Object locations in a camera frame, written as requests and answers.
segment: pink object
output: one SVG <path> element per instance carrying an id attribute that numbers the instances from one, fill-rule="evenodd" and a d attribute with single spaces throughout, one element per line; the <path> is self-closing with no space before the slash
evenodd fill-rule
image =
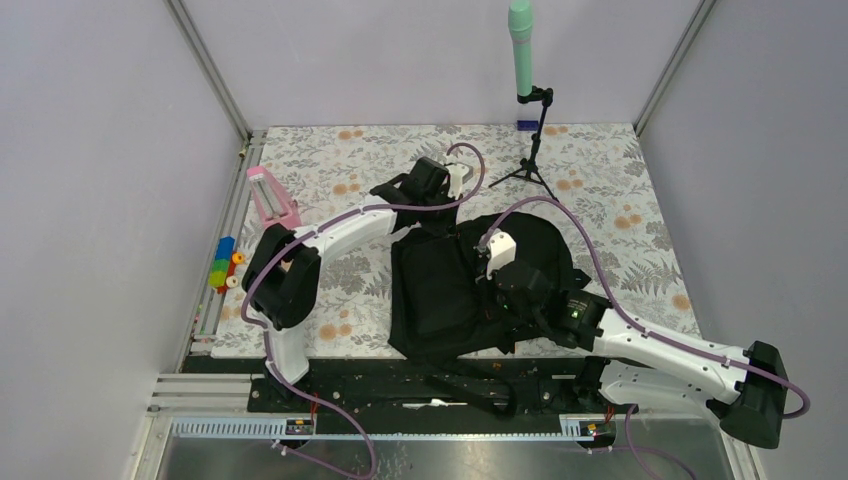
<path id="1" fill-rule="evenodd" d="M 289 192 L 280 185 L 265 167 L 247 169 L 247 179 L 250 181 L 250 194 L 262 226 L 268 228 L 275 223 L 293 230 L 303 225 L 297 212 L 297 202 Z"/>

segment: blue block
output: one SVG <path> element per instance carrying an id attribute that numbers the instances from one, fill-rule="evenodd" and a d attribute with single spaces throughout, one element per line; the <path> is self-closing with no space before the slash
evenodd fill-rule
<path id="1" fill-rule="evenodd" d="M 218 250 L 215 252 L 215 260 L 229 259 L 233 256 L 235 248 L 236 239 L 233 237 L 224 237 L 218 240 Z"/>

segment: floral mat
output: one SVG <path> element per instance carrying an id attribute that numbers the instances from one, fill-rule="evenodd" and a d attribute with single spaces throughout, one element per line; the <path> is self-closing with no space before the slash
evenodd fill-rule
<path id="1" fill-rule="evenodd" d="M 268 132 L 261 164 L 297 199 L 305 223 L 319 222 L 358 204 L 373 186 L 408 172 L 421 156 L 445 158 L 456 142 L 483 152 L 486 181 L 463 204 L 459 221 L 501 212 L 539 185 L 510 179 L 489 183 L 518 166 L 530 150 L 530 133 L 512 125 L 420 125 L 368 127 L 275 127 Z M 477 165 L 468 149 L 464 163 Z M 537 163 L 560 201 L 584 223 L 598 248 L 624 307 L 675 330 L 698 335 L 689 297 L 663 223 L 639 142 L 628 124 L 545 127 Z M 595 277 L 586 246 L 569 220 L 550 205 L 522 211 L 559 226 L 575 264 Z M 251 203 L 238 250 L 252 254 L 262 226 Z M 318 299 L 307 319 L 306 353 L 311 357 L 401 357 L 386 342 L 391 324 L 389 251 L 397 237 L 374 240 L 325 266 Z M 244 273 L 240 266 L 237 275 Z M 597 282 L 587 288 L 602 293 Z M 212 355 L 263 357 L 260 329 L 239 317 L 241 288 L 227 292 Z M 520 342 L 517 357 L 569 356 L 547 339 Z M 503 357 L 496 349 L 471 354 Z"/>

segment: white wall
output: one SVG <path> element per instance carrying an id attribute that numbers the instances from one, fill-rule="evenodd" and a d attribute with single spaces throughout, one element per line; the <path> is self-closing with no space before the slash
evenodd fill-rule
<path id="1" fill-rule="evenodd" d="M 769 480 L 845 475 L 847 19 L 719 2 L 642 138 L 702 331 L 773 343 L 812 397 L 761 452 Z"/>
<path id="2" fill-rule="evenodd" d="M 254 128 L 516 120 L 510 0 L 185 3 Z M 697 4 L 534 0 L 549 120 L 635 121 Z"/>
<path id="3" fill-rule="evenodd" d="M 240 142 L 161 1 L 0 18 L 0 478 L 114 480 Z"/>

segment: black tripod stand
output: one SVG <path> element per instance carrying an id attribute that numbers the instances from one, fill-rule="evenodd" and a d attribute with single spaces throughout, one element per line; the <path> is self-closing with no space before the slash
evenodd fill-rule
<path id="1" fill-rule="evenodd" d="M 536 133 L 534 133 L 533 137 L 531 137 L 533 139 L 533 146 L 530 147 L 530 158 L 522 158 L 519 163 L 521 167 L 518 170 L 508 173 L 505 177 L 495 181 L 489 185 L 489 188 L 494 187 L 508 178 L 517 178 L 519 180 L 524 180 L 525 182 L 535 183 L 545 187 L 545 190 L 548 191 L 548 195 L 550 195 L 554 200 L 559 201 L 559 199 L 556 198 L 556 195 L 554 195 L 554 192 L 552 192 L 550 187 L 548 187 L 548 184 L 545 183 L 545 179 L 539 175 L 539 167 L 536 165 L 536 153 L 539 152 L 539 145 L 542 143 L 542 128 L 545 127 L 545 114 L 548 113 L 548 107 L 554 103 L 554 90 L 552 88 L 542 89 L 534 86 L 529 95 L 519 95 L 518 103 L 524 104 L 530 102 L 542 102 L 542 116 L 539 118 L 539 129 L 536 130 Z M 538 180 L 532 177 L 534 174 L 539 178 Z"/>

